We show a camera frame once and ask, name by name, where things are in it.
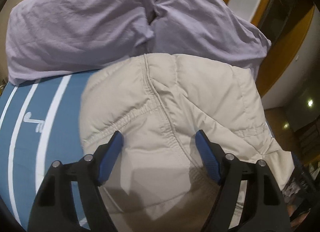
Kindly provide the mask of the beige puffer jacket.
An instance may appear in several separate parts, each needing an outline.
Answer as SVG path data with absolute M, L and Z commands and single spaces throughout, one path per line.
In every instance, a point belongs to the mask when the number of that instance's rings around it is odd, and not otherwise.
M 94 73 L 79 130 L 85 154 L 123 134 L 99 189 L 119 231 L 201 230 L 219 187 L 196 148 L 199 130 L 244 162 L 264 160 L 280 188 L 294 169 L 272 137 L 250 70 L 198 56 L 145 54 Z

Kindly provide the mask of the lavender pillow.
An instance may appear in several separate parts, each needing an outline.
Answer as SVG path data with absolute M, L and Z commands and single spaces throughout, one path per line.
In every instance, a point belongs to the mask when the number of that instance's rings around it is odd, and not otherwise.
M 250 69 L 257 78 L 271 41 L 223 0 L 156 0 L 151 53 L 188 54 Z
M 9 16 L 8 78 L 25 81 L 99 69 L 146 53 L 156 0 L 24 0 Z

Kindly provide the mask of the left lavender pillow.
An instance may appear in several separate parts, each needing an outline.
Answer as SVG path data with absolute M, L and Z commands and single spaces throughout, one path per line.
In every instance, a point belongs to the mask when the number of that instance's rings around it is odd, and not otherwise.
M 25 81 L 99 69 L 146 53 L 156 0 L 24 0 L 9 16 L 8 78 Z

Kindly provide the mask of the blue white striped bedsheet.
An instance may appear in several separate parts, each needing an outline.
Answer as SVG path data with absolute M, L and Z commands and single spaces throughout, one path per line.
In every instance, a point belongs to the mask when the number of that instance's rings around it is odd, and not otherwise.
M 31 207 L 52 162 L 83 157 L 81 94 L 91 72 L 7 84 L 1 95 L 1 197 L 18 223 Z

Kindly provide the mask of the right lavender pillow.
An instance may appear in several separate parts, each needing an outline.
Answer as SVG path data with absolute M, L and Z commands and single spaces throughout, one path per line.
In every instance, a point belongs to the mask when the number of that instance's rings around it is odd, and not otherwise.
M 151 53 L 188 54 L 250 69 L 257 78 L 271 41 L 223 0 L 156 0 Z

